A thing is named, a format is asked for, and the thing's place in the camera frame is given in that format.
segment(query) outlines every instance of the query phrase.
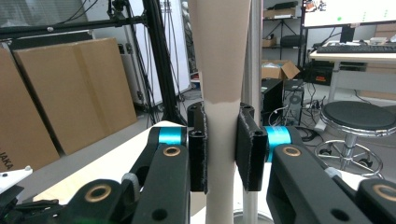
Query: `white paper tube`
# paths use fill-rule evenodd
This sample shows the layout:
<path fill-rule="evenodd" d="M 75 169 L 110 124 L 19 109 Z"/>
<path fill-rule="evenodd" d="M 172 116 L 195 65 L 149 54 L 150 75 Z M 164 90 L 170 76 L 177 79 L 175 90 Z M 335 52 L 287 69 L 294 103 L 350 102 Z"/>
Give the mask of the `white paper tube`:
<path fill-rule="evenodd" d="M 233 223 L 236 122 L 241 101 L 249 0 L 190 0 L 191 28 L 208 125 L 206 223 Z"/>

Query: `stool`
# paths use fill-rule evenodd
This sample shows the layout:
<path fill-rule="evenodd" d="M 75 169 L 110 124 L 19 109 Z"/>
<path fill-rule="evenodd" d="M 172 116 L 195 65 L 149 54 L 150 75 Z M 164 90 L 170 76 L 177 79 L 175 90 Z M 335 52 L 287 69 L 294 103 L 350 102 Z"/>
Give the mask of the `stool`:
<path fill-rule="evenodd" d="M 376 138 L 395 133 L 395 115 L 377 105 L 341 101 L 323 106 L 320 118 L 335 130 L 345 132 L 346 139 L 319 144 L 315 148 L 315 154 L 319 158 L 327 161 L 326 163 L 335 161 L 338 165 L 339 162 L 339 169 L 342 171 L 347 168 L 348 172 L 357 175 L 377 175 L 383 178 L 380 174 L 383 166 L 381 159 L 369 148 L 357 144 L 356 141 L 358 136 Z M 333 149 L 338 152 L 337 156 L 332 155 Z"/>

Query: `black stool seat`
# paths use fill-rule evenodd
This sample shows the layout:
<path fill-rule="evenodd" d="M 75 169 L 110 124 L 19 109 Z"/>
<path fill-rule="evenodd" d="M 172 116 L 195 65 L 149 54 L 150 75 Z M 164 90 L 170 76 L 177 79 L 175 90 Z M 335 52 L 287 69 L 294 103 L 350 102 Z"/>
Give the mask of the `black stool seat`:
<path fill-rule="evenodd" d="M 327 119 L 352 129 L 376 131 L 396 127 L 394 114 L 377 105 L 363 102 L 331 102 L 323 106 L 322 114 Z"/>

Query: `metal pole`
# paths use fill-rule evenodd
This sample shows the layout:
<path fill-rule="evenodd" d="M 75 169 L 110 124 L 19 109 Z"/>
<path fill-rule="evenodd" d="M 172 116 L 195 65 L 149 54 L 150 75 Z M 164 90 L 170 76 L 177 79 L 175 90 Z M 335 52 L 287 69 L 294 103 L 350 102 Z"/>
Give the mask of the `metal pole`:
<path fill-rule="evenodd" d="M 262 1 L 252 0 L 250 5 L 247 35 L 247 55 L 243 82 L 242 100 L 255 108 L 254 119 L 260 125 L 260 95 L 262 60 Z M 258 223 L 258 192 L 243 190 L 244 223 Z"/>

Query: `robotic arm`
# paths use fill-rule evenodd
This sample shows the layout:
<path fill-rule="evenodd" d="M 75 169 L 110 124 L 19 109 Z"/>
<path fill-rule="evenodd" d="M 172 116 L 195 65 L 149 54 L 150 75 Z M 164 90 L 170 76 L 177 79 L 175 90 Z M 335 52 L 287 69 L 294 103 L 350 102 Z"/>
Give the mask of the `robotic arm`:
<path fill-rule="evenodd" d="M 68 205 L 44 201 L 5 207 L 2 194 L 1 223 L 190 223 L 190 191 L 206 191 L 208 139 L 200 103 L 188 111 L 194 126 L 189 141 L 185 127 L 151 128 L 145 149 L 120 183 L 94 180 Z M 266 200 L 275 223 L 396 223 L 396 184 L 368 179 L 354 191 L 339 176 L 326 174 L 327 165 L 292 127 L 286 127 L 290 143 L 271 152 L 267 143 L 276 136 L 256 126 L 253 112 L 241 104 L 235 162 L 244 189 L 259 191 L 263 164 L 272 153 Z"/>

